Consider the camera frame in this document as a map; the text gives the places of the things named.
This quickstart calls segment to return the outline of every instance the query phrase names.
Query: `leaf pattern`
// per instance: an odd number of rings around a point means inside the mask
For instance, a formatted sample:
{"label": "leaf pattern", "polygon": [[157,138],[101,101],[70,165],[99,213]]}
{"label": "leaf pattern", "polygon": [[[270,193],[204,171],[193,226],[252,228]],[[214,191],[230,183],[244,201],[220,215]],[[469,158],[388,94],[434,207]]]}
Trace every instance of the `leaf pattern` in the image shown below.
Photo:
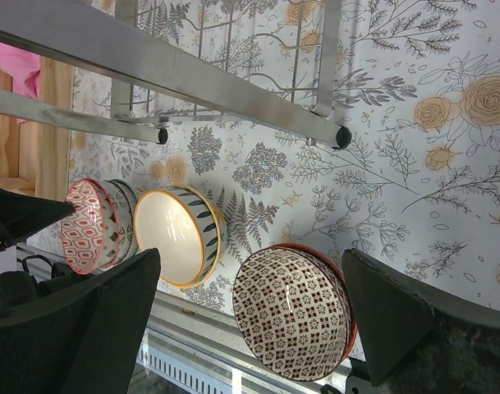
{"label": "leaf pattern", "polygon": [[[313,110],[329,1],[139,0],[138,26]],[[92,1],[110,12],[107,2]],[[241,119],[171,123],[165,145],[79,144],[73,133],[69,182],[120,178],[147,191],[178,164],[172,179],[223,211],[227,251],[202,287],[159,290],[227,314],[241,262],[278,242],[337,263],[356,247],[500,310],[500,2],[353,0],[340,15],[328,91],[333,120],[352,131],[347,149]],[[76,111],[109,117],[110,91],[110,79],[76,69]],[[142,88],[133,99],[135,117],[218,114]],[[59,238],[50,227],[29,243],[60,254]],[[364,359],[360,341],[352,354]]]}

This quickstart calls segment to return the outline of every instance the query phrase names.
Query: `wooden board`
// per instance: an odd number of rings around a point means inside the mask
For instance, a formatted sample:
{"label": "wooden board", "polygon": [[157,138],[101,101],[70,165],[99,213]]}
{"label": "wooden board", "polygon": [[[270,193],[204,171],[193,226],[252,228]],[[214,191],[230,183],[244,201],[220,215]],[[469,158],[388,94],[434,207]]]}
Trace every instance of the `wooden board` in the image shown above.
{"label": "wooden board", "polygon": [[26,121],[20,125],[19,177],[36,179],[38,164],[38,137],[41,125]]}
{"label": "wooden board", "polygon": [[[0,89],[12,90],[12,78],[0,69]],[[14,117],[0,115],[0,177],[19,176],[20,127]]]}
{"label": "wooden board", "polygon": [[[61,108],[72,108],[74,68],[42,57],[40,100]],[[63,201],[67,193],[71,132],[39,125],[36,196]]]}

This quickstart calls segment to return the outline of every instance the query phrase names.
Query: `bowl rim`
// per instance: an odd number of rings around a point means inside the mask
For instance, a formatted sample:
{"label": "bowl rim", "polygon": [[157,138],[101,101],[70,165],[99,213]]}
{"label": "bowl rim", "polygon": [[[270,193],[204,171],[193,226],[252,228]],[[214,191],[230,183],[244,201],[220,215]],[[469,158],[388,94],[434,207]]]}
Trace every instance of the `bowl rim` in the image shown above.
{"label": "bowl rim", "polygon": [[[81,178],[79,179],[78,181],[75,181],[70,187],[69,189],[67,190],[67,195],[66,195],[66,199],[67,197],[69,196],[69,194],[72,192],[72,189],[77,186],[78,184],[84,182],[85,184],[89,185],[93,190],[94,190],[94,193],[96,194],[96,197],[99,201],[99,208],[98,208],[98,211],[99,211],[99,214],[100,214],[100,217],[102,218],[102,222],[103,222],[103,208],[102,208],[102,202],[100,201],[100,197],[98,196],[98,193],[96,192],[96,190],[94,189],[95,186],[94,184],[90,181],[89,178]],[[67,253],[66,253],[66,249],[65,249],[65,245],[63,243],[64,239],[66,238],[63,230],[62,230],[62,223],[64,220],[68,219],[69,217],[67,218],[63,218],[60,222],[60,239],[62,240],[62,249],[63,249],[63,254],[67,257]],[[75,273],[78,273],[80,275],[88,275],[90,274],[91,272],[94,271],[94,269],[96,267],[98,267],[98,264],[99,264],[99,260],[102,258],[102,253],[103,253],[103,229],[102,227],[100,227],[98,229],[99,231],[99,238],[102,239],[102,245],[97,248],[97,251],[99,252],[98,255],[96,256],[96,258],[94,259],[93,263],[91,264],[90,268],[88,270],[84,270],[84,269],[80,269],[78,268],[77,266],[72,266],[69,264],[69,267],[72,268],[72,270],[75,272]]]}
{"label": "bowl rim", "polygon": [[[324,254],[322,252],[319,252],[318,250],[316,250],[314,248],[310,248],[308,245],[294,244],[294,243],[291,243],[291,242],[283,242],[281,244],[273,244],[273,245],[270,245],[266,249],[270,249],[270,248],[285,248],[285,247],[286,248],[291,248],[291,249],[303,250],[306,253],[312,254],[313,256],[322,259],[326,264],[328,264],[333,269],[333,271],[336,272],[336,274],[341,279],[342,284],[344,285],[345,290],[346,290],[346,280],[345,280],[344,273],[339,268],[339,266],[333,260],[331,260],[326,254]],[[351,325],[352,327],[351,327],[351,330],[350,330],[351,331],[350,340],[348,341],[348,344],[347,344],[347,346],[345,348],[345,351],[342,354],[342,359],[339,362],[339,364],[342,363],[342,361],[346,357],[348,357],[350,355],[350,353],[353,350],[354,345],[356,343],[357,333],[359,331],[358,327],[357,327],[356,319],[354,318],[354,310],[351,307],[351,305],[350,305],[350,311],[351,311],[351,322],[352,322],[352,325]]]}
{"label": "bowl rim", "polygon": [[202,199],[204,201],[204,203],[206,204],[208,209],[211,211],[211,214],[213,216],[213,221],[215,222],[215,226],[217,226],[217,238],[218,238],[217,256],[215,256],[215,260],[213,261],[213,264],[211,265],[211,268],[209,269],[209,272],[205,277],[203,277],[197,283],[194,283],[194,284],[189,285],[189,286],[181,286],[180,287],[182,290],[191,289],[193,287],[197,287],[197,286],[201,286],[201,285],[205,284],[205,282],[213,275],[213,272],[215,271],[215,268],[217,267],[218,261],[221,258],[222,237],[220,236],[220,221],[219,221],[220,219],[217,218],[217,214],[215,213],[215,210],[213,209],[211,201],[209,201],[202,193],[200,193],[193,186],[174,184],[174,185],[170,185],[169,187],[180,187],[182,189],[187,189],[187,190],[191,191],[192,193],[195,193],[200,199]]}
{"label": "bowl rim", "polygon": [[[233,282],[233,289],[232,289],[232,305],[235,305],[235,302],[234,302],[234,301],[235,301],[235,285],[236,285],[236,279],[237,279],[237,277],[239,276],[239,273],[241,272],[242,268],[244,267],[244,264],[248,261],[248,259],[249,259],[249,258],[251,258],[251,256],[254,256],[255,254],[257,254],[257,253],[259,253],[259,252],[262,252],[262,251],[265,251],[265,250],[269,250],[269,249],[275,249],[275,248],[273,248],[273,247],[267,247],[267,248],[263,248],[263,249],[261,249],[261,250],[257,250],[256,252],[254,252],[254,253],[250,254],[250,256],[248,256],[248,257],[244,260],[244,262],[241,264],[241,266],[240,266],[240,267],[239,267],[239,269],[237,270],[237,272],[236,272],[236,276],[235,276],[235,281]],[[316,381],[318,381],[318,380],[320,380],[320,379],[323,379],[323,378],[327,377],[328,375],[330,375],[330,374],[333,372],[333,370],[334,370],[337,366],[339,366],[339,364],[341,364],[342,360],[344,360],[344,359],[339,360],[339,361],[336,363],[336,365],[333,367],[333,369],[332,369],[329,373],[327,373],[326,375],[324,375],[324,376],[319,376],[319,377],[317,377],[317,378],[310,378],[310,379],[306,379],[306,380],[289,378],[289,377],[287,377],[287,376],[285,376],[285,375],[283,375],[283,374],[280,374],[279,372],[277,372],[277,371],[275,371],[275,370],[271,369],[271,368],[269,367],[269,365],[265,364],[265,363],[264,363],[264,362],[263,362],[263,361],[262,361],[262,360],[261,360],[261,359],[260,359],[260,358],[259,358],[259,357],[255,354],[255,353],[254,353],[252,346],[250,346],[250,344],[248,344],[248,342],[247,342],[247,340],[246,340],[245,336],[244,336],[244,335],[242,335],[241,326],[239,325],[239,321],[238,321],[238,319],[237,319],[237,317],[236,317],[236,316],[237,316],[237,313],[236,313],[235,311],[233,311],[233,314],[234,314],[234,319],[235,319],[235,322],[236,322],[237,328],[239,328],[239,331],[241,332],[242,339],[244,340],[244,343],[248,346],[248,348],[250,349],[250,351],[251,351],[251,353],[254,355],[254,357],[255,357],[257,360],[259,360],[261,363],[263,363],[264,365],[266,365],[266,367],[267,367],[267,368],[269,368],[269,369],[270,369],[270,370],[272,370],[274,373],[276,373],[277,375],[279,375],[279,376],[281,376],[281,377],[283,377],[283,378],[290,379],[290,380],[292,380],[293,382],[316,382]]]}
{"label": "bowl rim", "polygon": [[95,179],[91,179],[91,178],[86,178],[86,179],[88,179],[89,182],[91,182],[95,187],[97,187],[100,191],[102,191],[103,195],[105,196],[105,199],[107,200],[107,202],[109,203],[109,205],[111,205],[112,214],[115,216],[115,219],[117,220],[115,222],[116,226],[117,226],[117,228],[115,228],[115,230],[117,232],[118,237],[117,237],[117,240],[114,242],[115,255],[114,255],[114,257],[112,258],[112,260],[109,263],[104,264],[102,267],[98,267],[98,268],[104,268],[104,269],[111,268],[111,267],[114,267],[115,265],[117,265],[118,253],[119,253],[119,250],[120,250],[120,239],[122,238],[122,236],[120,235],[120,223],[118,222],[117,210],[112,205],[111,195],[108,193],[107,190],[105,190],[105,188],[102,186],[102,184],[99,181],[95,180]]}
{"label": "bowl rim", "polygon": [[138,203],[136,204],[135,216],[133,217],[133,226],[135,228],[136,242],[138,243],[139,249],[144,250],[144,248],[142,247],[142,243],[140,242],[140,239],[137,236],[138,232],[136,230],[138,228],[138,224],[137,224],[138,210],[141,206],[142,200],[145,199],[148,195],[153,195],[153,194],[165,195],[165,196],[175,200],[186,211],[187,215],[190,217],[191,221],[193,222],[193,226],[195,227],[195,230],[197,231],[197,235],[199,236],[199,240],[200,240],[200,268],[199,268],[198,272],[195,274],[195,276],[193,277],[193,279],[191,279],[190,281],[188,281],[186,283],[175,283],[175,282],[168,280],[162,274],[160,274],[160,279],[164,280],[165,282],[169,283],[170,285],[173,285],[173,286],[179,287],[179,288],[182,288],[182,286],[189,286],[189,285],[193,284],[194,281],[196,281],[197,277],[200,276],[200,273],[202,272],[202,268],[204,267],[204,239],[202,238],[202,234],[200,233],[199,225],[197,224],[195,218],[193,217],[193,214],[177,197],[175,197],[171,193],[167,192],[166,190],[160,190],[160,189],[150,190],[150,191],[145,192],[143,195],[141,195],[141,197],[138,199]]}

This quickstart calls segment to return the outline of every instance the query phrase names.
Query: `patterned bowl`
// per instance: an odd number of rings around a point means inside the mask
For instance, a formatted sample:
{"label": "patterned bowl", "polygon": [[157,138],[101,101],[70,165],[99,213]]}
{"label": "patterned bowl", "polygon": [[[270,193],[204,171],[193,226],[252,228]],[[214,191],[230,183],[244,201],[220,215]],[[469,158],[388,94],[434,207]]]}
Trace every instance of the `patterned bowl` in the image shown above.
{"label": "patterned bowl", "polygon": [[117,263],[120,246],[120,232],[117,222],[117,210],[112,206],[111,195],[95,179],[87,179],[94,185],[94,191],[100,199],[103,216],[103,253],[97,268],[111,268]]}
{"label": "patterned bowl", "polygon": [[[325,254],[322,254],[321,252],[310,248],[309,246],[306,245],[301,245],[301,244],[292,244],[292,243],[282,243],[282,244],[276,244],[273,246],[270,246],[270,248],[283,248],[283,249],[294,249],[298,251],[305,252],[309,255],[311,255],[312,258],[317,258],[323,261],[325,264],[327,264],[337,275],[339,281],[341,281],[342,285],[346,289],[346,282],[345,282],[345,276],[342,273],[342,270],[339,268],[339,266],[328,256]],[[348,357],[348,355],[351,353],[352,349],[354,348],[354,345],[356,343],[356,338],[357,338],[357,322],[354,319],[354,314],[353,310],[350,305],[350,300],[348,299],[347,293],[345,294],[346,298],[342,300],[343,305],[345,306],[345,314],[348,317],[347,322],[348,322],[348,346],[342,355],[341,362]]]}
{"label": "patterned bowl", "polygon": [[67,191],[66,201],[75,213],[62,219],[61,238],[66,260],[76,273],[86,275],[109,260],[114,241],[109,228],[114,228],[111,204],[90,179],[80,179]]}
{"label": "patterned bowl", "polygon": [[270,248],[242,264],[233,310],[259,360],[285,378],[313,382],[328,376],[346,349],[345,292],[326,264]]}
{"label": "patterned bowl", "polygon": [[160,277],[177,287],[196,286],[215,262],[217,226],[208,205],[181,187],[153,190],[140,197],[134,216],[140,250],[157,248]]}
{"label": "patterned bowl", "polygon": [[131,214],[131,208],[121,188],[110,181],[102,182],[102,187],[111,196],[112,207],[117,214],[118,235],[120,236],[116,261],[116,264],[118,264],[123,261],[131,248],[129,240],[134,237],[133,215]]}
{"label": "patterned bowl", "polygon": [[127,203],[129,204],[129,214],[131,215],[131,233],[127,231],[127,242],[129,243],[130,247],[123,258],[124,260],[127,260],[130,257],[133,257],[138,252],[138,242],[136,242],[135,230],[132,222],[133,215],[135,214],[136,204],[138,203],[138,195],[134,192],[133,188],[127,185],[127,183],[125,183],[124,181],[113,179],[109,182],[113,183],[122,191]]}
{"label": "patterned bowl", "polygon": [[203,273],[200,274],[200,276],[197,278],[197,280],[193,285],[181,286],[181,289],[189,289],[192,287],[203,285],[215,271],[218,261],[226,251],[227,224],[226,224],[226,219],[224,218],[224,214],[218,208],[218,206],[215,203],[212,203],[206,197],[204,197],[204,195],[200,193],[197,189],[194,189],[192,186],[189,185],[172,185],[172,187],[180,187],[182,189],[186,189],[192,193],[195,193],[200,199],[202,199],[204,203],[208,206],[209,210],[212,212],[213,220],[215,221],[215,226],[217,227],[217,237],[218,237],[217,256],[215,257],[215,260],[213,261],[213,264],[211,264],[209,269],[203,271]]}

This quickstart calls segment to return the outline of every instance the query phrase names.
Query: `ceramic bowl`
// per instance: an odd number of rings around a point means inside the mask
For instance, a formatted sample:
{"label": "ceramic bowl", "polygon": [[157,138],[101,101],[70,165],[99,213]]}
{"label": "ceramic bowl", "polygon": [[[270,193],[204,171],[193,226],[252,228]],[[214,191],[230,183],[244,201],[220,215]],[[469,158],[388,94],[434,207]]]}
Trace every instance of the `ceramic bowl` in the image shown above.
{"label": "ceramic bowl", "polygon": [[328,270],[295,250],[270,248],[252,254],[236,275],[233,310],[242,336],[254,355],[284,378],[319,380],[342,359],[347,324],[339,293],[344,289]]}
{"label": "ceramic bowl", "polygon": [[[321,253],[313,248],[310,248],[309,246],[301,245],[301,244],[283,243],[283,244],[276,244],[276,245],[273,245],[270,247],[271,248],[294,249],[294,250],[305,252],[305,253],[309,254],[312,258],[320,259],[322,262],[324,262],[327,266],[329,266],[333,270],[335,275],[337,275],[337,278],[339,279],[339,281],[341,281],[344,289],[346,289],[345,277],[344,277],[344,274],[342,273],[342,270],[339,268],[339,266],[332,259],[330,259],[325,254],[323,254],[323,253]],[[351,351],[356,343],[358,330],[357,330],[357,322],[354,318],[353,310],[352,310],[351,305],[350,305],[350,300],[348,299],[348,294],[341,293],[340,296],[342,297],[342,303],[345,307],[345,314],[347,316],[347,322],[348,322],[348,330],[347,330],[348,345],[347,345],[347,348],[342,356],[341,361],[343,361],[351,353]]]}
{"label": "ceramic bowl", "polygon": [[103,253],[97,268],[110,268],[117,263],[120,233],[117,210],[112,206],[111,195],[95,179],[88,179],[100,200],[103,210]]}
{"label": "ceramic bowl", "polygon": [[66,201],[75,213],[62,219],[61,238],[66,260],[79,274],[88,274],[112,262],[117,234],[112,206],[98,185],[90,179],[75,182]]}
{"label": "ceramic bowl", "polygon": [[218,206],[215,203],[211,202],[208,198],[204,197],[204,195],[200,193],[197,189],[188,185],[172,185],[172,186],[186,189],[192,193],[195,193],[200,199],[202,199],[204,203],[208,206],[209,210],[212,212],[213,220],[215,221],[215,226],[217,226],[217,237],[218,237],[217,256],[215,257],[213,264],[209,267],[208,270],[203,271],[203,273],[200,274],[200,276],[197,278],[197,280],[193,285],[181,286],[182,289],[197,287],[204,284],[209,279],[209,277],[211,277],[211,275],[215,271],[215,268],[217,267],[218,261],[220,260],[220,258],[224,254],[224,251],[226,250],[227,223],[224,214],[218,208]]}
{"label": "ceramic bowl", "polygon": [[160,277],[174,286],[193,286],[215,262],[217,226],[208,205],[192,191],[153,190],[136,205],[135,235],[140,250],[157,248]]}
{"label": "ceramic bowl", "polygon": [[133,231],[133,215],[131,215],[130,206],[126,196],[118,186],[113,182],[104,181],[102,187],[108,192],[111,197],[112,207],[117,215],[118,235],[118,256],[116,263],[120,263],[127,255],[131,243],[131,238],[134,237]]}
{"label": "ceramic bowl", "polygon": [[134,256],[138,252],[138,242],[136,242],[135,238],[135,229],[132,223],[133,215],[135,214],[136,204],[138,203],[138,195],[134,192],[134,189],[129,186],[124,181],[119,179],[113,179],[109,181],[113,183],[117,188],[119,188],[124,197],[126,198],[127,203],[129,204],[129,214],[131,215],[131,234],[127,232],[127,241],[129,242],[129,250],[126,252],[124,256],[124,260],[129,259]]}

